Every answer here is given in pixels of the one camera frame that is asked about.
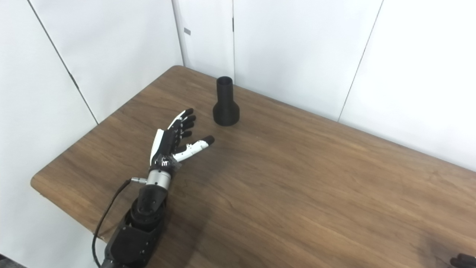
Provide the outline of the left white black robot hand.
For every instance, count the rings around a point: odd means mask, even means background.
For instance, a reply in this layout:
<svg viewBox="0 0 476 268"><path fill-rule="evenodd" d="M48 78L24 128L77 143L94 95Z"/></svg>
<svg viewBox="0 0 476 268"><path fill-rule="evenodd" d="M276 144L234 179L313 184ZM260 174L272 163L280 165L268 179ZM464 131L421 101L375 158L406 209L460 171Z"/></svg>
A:
<svg viewBox="0 0 476 268"><path fill-rule="evenodd" d="M211 135L190 144L181 145L182 139L192 135L196 116L189 108L178 114L165 130L158 129L151 148L149 171L160 170L172 174L180 162L189 159L215 142Z"/></svg>

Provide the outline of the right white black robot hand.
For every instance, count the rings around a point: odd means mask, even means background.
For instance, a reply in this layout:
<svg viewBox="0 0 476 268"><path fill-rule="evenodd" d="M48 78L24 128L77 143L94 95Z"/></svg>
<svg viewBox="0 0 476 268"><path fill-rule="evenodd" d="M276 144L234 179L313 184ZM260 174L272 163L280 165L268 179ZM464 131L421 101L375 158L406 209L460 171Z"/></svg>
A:
<svg viewBox="0 0 476 268"><path fill-rule="evenodd" d="M467 254L458 254L450 259L450 264L455 268L476 268L476 258Z"/></svg>

